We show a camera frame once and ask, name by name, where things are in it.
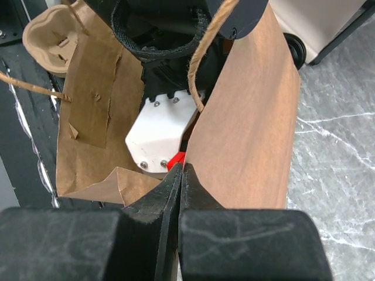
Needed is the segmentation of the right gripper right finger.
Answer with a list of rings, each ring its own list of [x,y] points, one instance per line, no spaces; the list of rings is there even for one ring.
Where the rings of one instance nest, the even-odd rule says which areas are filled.
[[[298,210],[226,209],[186,164],[179,258],[184,280],[332,280],[319,232]]]

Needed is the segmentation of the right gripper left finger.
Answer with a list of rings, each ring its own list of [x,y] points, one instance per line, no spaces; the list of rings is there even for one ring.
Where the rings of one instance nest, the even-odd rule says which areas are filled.
[[[176,280],[182,165],[120,209],[1,212],[2,280]]]

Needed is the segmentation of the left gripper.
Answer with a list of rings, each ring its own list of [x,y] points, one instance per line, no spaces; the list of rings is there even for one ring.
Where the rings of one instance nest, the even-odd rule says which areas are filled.
[[[216,8],[115,8],[111,28],[144,68],[144,98],[173,97],[188,88],[191,56],[216,14]]]

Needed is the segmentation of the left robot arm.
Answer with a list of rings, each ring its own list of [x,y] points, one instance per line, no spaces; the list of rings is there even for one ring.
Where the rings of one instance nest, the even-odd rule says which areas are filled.
[[[221,1],[86,1],[140,62],[142,102],[188,90],[193,53]],[[268,1],[240,1],[220,27],[196,73],[196,88],[210,94],[227,57],[223,42],[247,36],[261,19]]]

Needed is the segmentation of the brown paper bag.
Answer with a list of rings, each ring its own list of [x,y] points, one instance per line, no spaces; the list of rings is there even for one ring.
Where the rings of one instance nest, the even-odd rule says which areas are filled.
[[[226,209],[284,209],[300,78],[270,5],[227,57],[210,94],[196,73],[220,27],[240,1],[221,1],[192,55],[187,92],[197,113],[168,162],[194,167],[200,184]],[[143,67],[86,4],[66,4],[79,28],[64,77],[56,151],[61,197],[121,204],[139,200],[157,179],[134,163],[125,138],[145,102]]]

